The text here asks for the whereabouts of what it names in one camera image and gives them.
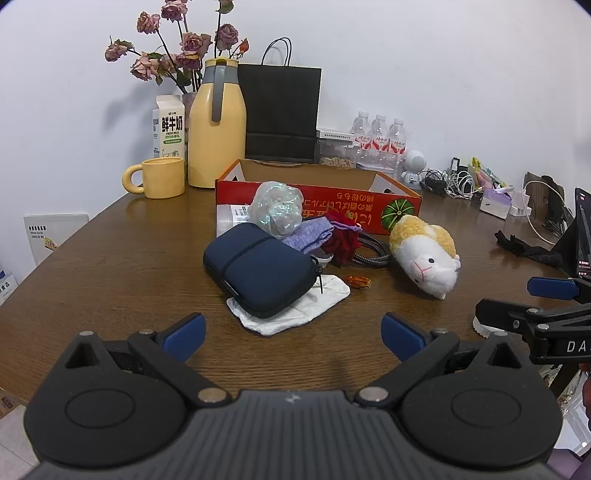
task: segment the charging cable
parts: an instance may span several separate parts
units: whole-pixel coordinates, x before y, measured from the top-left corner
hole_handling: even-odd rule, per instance
[[[554,192],[556,195],[558,195],[558,198],[559,198],[560,200],[562,200],[562,204],[563,204],[564,206],[566,206],[566,204],[565,204],[565,202],[564,202],[564,199],[562,198],[562,195],[560,195],[560,193],[558,193],[556,190],[554,190],[554,189],[553,189],[553,188],[552,188],[550,185],[548,185],[546,182],[544,182],[544,181],[539,181],[539,180],[530,180],[530,181],[529,181],[528,183],[526,183],[526,184],[525,184],[525,186],[524,186],[524,187],[521,189],[521,199],[523,200],[523,204],[524,204],[524,207],[525,207],[525,209],[526,209],[526,213],[527,213],[527,205],[525,204],[525,189],[527,188],[527,186],[528,186],[530,183],[541,183],[542,185],[546,185],[546,186],[547,186],[547,187],[548,187],[550,190],[552,190],[552,191],[553,191],[553,192]],[[548,244],[550,244],[550,245],[556,245],[554,242],[551,242],[550,240],[546,240],[546,239],[545,239],[543,236],[541,236],[541,235],[538,233],[538,231],[537,231],[537,230],[534,228],[534,224],[533,224],[533,223],[531,223],[530,216],[529,216],[529,215],[526,215],[526,217],[527,217],[527,221],[530,223],[530,227],[531,227],[531,229],[532,229],[532,230],[535,232],[535,234],[536,234],[537,236],[539,236],[539,237],[540,237],[540,238],[541,238],[541,239],[542,239],[544,242],[546,242],[546,243],[548,243]]]

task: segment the snack package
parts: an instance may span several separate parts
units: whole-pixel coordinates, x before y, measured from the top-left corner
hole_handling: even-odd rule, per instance
[[[486,168],[476,157],[472,157],[472,167],[476,172],[476,181],[483,189],[494,190],[507,186],[504,181],[497,177],[491,169]]]

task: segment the small orange object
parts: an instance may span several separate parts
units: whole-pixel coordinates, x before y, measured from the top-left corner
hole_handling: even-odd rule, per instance
[[[371,280],[368,277],[355,277],[354,275],[350,275],[345,277],[343,281],[349,286],[353,288],[370,288]]]

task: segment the flower stem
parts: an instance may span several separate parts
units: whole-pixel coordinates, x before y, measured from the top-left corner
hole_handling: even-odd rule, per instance
[[[217,48],[217,38],[220,34],[220,25],[222,25],[222,13],[220,12],[217,15],[217,30],[216,30],[216,38],[215,38],[215,43],[213,44],[213,58],[217,58],[216,55],[216,48]]]
[[[178,72],[177,64],[174,62],[174,60],[173,60],[173,58],[172,58],[172,56],[171,56],[170,52],[168,51],[168,48],[166,47],[166,43],[165,43],[164,39],[162,38],[162,35],[160,35],[160,30],[159,30],[158,28],[156,29],[156,33],[157,33],[157,34],[158,34],[158,36],[160,37],[160,40],[162,41],[162,45],[164,46],[164,49],[166,50],[166,54],[168,55],[168,58],[170,59],[170,63],[172,63],[172,64],[173,64],[173,67],[174,67],[174,69],[176,70],[176,72],[177,72],[177,77],[178,77],[178,76],[179,76],[179,72]],[[182,86],[182,85],[181,85],[181,84],[178,82],[178,80],[177,80],[176,78],[174,78],[174,77],[172,77],[172,78],[174,79],[174,83],[176,83],[176,84],[177,84],[177,87],[181,89],[181,92],[183,92],[183,93],[187,93],[187,91],[185,90],[185,87],[184,87],[184,86]]]

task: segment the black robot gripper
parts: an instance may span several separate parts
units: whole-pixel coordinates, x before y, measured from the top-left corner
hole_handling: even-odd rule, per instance
[[[547,479],[561,413],[507,334],[461,342],[386,314],[403,363],[350,401],[342,391],[241,391],[183,362],[203,343],[192,314],[123,341],[80,332],[41,384],[25,429],[59,479]]]

